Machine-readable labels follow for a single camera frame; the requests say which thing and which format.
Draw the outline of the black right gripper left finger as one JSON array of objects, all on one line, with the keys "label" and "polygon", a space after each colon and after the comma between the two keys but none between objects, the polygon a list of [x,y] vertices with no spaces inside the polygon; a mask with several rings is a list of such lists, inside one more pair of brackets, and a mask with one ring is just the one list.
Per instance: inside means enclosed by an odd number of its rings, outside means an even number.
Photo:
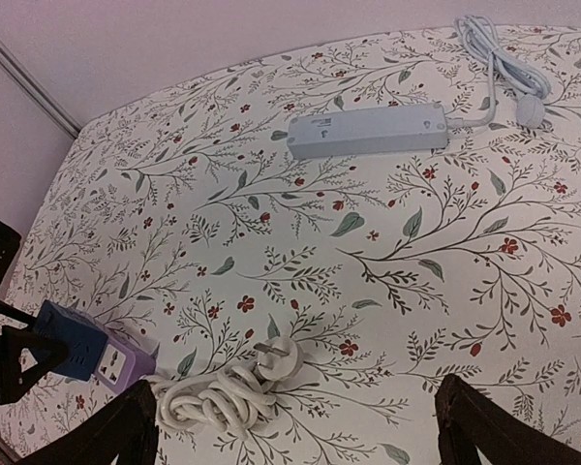
[{"label": "black right gripper left finger", "polygon": [[21,464],[153,464],[159,443],[156,399],[144,380],[116,396],[72,432]]}]

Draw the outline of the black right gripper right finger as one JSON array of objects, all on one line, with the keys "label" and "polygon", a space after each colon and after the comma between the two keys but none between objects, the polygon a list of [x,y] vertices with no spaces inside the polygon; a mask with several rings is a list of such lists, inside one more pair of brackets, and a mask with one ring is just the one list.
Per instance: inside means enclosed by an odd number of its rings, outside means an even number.
[{"label": "black right gripper right finger", "polygon": [[444,377],[435,395],[443,464],[581,464],[581,452],[511,416],[460,377]]}]

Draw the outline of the purple power strip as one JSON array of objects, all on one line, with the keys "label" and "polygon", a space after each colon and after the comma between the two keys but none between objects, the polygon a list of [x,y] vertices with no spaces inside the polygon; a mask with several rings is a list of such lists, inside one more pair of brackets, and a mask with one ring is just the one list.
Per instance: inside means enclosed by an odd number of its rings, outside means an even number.
[{"label": "purple power strip", "polygon": [[155,353],[145,352],[109,329],[104,329],[104,333],[107,342],[93,374],[112,393],[118,395],[142,377],[155,373]]}]

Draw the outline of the dark blue cube socket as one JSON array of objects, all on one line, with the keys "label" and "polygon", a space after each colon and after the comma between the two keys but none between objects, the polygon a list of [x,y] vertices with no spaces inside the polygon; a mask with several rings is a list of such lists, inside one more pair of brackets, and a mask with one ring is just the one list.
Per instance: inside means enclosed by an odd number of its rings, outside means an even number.
[{"label": "dark blue cube socket", "polygon": [[33,325],[33,332],[64,343],[67,358],[52,372],[87,382],[106,348],[106,332],[86,313],[45,300]]}]

